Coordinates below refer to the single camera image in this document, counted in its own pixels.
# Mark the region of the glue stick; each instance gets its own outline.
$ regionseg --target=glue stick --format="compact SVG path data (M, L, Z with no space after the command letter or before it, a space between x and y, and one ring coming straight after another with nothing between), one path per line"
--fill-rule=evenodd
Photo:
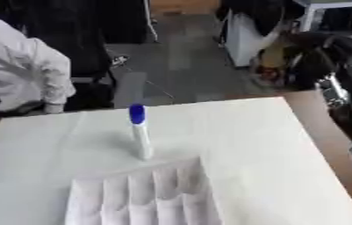
M132 105L129 108L129 115L133 124L133 137L136 142L139 158L142 160L150 159L154 151L147 131L146 109L144 105Z

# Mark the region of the desk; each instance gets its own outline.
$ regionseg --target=desk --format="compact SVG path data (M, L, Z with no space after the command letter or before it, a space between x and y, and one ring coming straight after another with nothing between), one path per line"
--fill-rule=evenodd
M321 96L313 91L284 95L352 197L352 162L348 156L350 141L328 117Z
M352 0L294 0L305 7L305 15L301 22L300 31L311 30L316 10L352 7Z

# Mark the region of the person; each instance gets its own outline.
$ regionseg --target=person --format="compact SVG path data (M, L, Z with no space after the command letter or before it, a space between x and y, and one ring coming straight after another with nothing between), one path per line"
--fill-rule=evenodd
M43 103L45 113L62 113L75 94L70 70L69 58L0 20L0 112Z

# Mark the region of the floor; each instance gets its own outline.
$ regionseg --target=floor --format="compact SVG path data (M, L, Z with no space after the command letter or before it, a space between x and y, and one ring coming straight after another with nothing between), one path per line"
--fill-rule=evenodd
M171 105L273 91L254 82L248 70L231 66L226 50L212 39L218 30L214 16L162 17L158 18L156 30L159 44L109 46L114 54L131 56L124 68L114 70L121 83L131 72L146 76L146 82L138 84L142 87L132 85L127 91L142 90L142 99L137 101Z

